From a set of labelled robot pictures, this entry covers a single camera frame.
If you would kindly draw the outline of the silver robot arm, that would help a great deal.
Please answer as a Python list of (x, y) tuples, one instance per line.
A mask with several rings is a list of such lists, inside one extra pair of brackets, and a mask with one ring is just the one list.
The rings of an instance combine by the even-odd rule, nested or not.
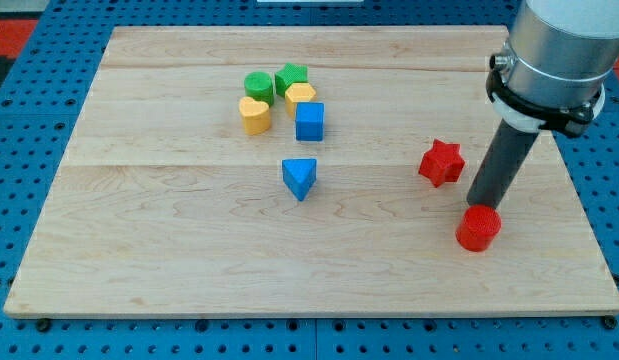
[(487, 93), (525, 133), (581, 136), (605, 103), (603, 82), (619, 58), (619, 0), (523, 0)]

